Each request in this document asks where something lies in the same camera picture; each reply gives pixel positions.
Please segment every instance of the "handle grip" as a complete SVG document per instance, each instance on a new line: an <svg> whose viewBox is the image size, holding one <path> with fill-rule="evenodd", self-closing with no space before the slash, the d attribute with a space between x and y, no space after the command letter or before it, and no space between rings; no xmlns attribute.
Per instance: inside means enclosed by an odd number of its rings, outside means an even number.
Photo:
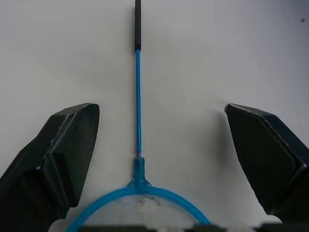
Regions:
<svg viewBox="0 0 309 232"><path fill-rule="evenodd" d="M135 0L135 51L141 49L141 1Z"/></svg>

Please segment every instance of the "blue metal rod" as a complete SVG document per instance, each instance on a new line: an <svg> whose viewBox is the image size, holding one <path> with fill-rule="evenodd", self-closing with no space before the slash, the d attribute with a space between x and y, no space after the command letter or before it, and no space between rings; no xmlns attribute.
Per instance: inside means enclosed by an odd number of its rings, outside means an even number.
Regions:
<svg viewBox="0 0 309 232"><path fill-rule="evenodd" d="M136 156L141 157L141 119L140 119L140 50L136 54Z"/></svg>

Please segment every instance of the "white surface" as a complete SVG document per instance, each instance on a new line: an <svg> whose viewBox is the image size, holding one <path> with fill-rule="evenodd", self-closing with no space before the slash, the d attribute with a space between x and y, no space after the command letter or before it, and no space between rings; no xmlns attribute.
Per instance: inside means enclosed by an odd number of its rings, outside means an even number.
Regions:
<svg viewBox="0 0 309 232"><path fill-rule="evenodd" d="M0 174L51 114L100 105L80 204L51 232L130 181L133 6L133 0L0 2ZM184 196L219 225L276 220L265 215L241 170L224 107L272 112L309 145L307 12L295 0L143 1L142 138L154 186Z"/></svg>

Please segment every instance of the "white backdrop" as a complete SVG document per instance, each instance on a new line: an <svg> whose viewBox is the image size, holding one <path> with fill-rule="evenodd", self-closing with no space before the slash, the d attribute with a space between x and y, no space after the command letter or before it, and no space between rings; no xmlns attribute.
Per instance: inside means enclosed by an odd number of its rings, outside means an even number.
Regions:
<svg viewBox="0 0 309 232"><path fill-rule="evenodd" d="M242 172L226 103L279 116L309 145L309 11L296 0L144 0L142 139L146 176L211 222L267 216ZM130 181L135 150L134 0L0 2L0 174L48 117L100 105L78 207Z"/></svg>

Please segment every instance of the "blue rim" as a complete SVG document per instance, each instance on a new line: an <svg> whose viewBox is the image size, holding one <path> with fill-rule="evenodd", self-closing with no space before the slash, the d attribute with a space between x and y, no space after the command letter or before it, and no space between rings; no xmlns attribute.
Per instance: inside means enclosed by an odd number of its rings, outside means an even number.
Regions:
<svg viewBox="0 0 309 232"><path fill-rule="evenodd" d="M69 225L66 232L77 232L77 229L80 226L82 226L84 222L92 214L94 214L98 209L100 209L107 203L115 201L121 197L129 195L141 195L141 194L153 195L172 201L177 205L181 206L186 211L188 211L200 224L210 225L208 219L194 205L188 202L185 198L173 192L156 187L144 187L144 188L129 187L129 188L117 189L97 199L95 202L90 204L86 209L84 209L79 214L79 216L77 216L77 218Z"/></svg>

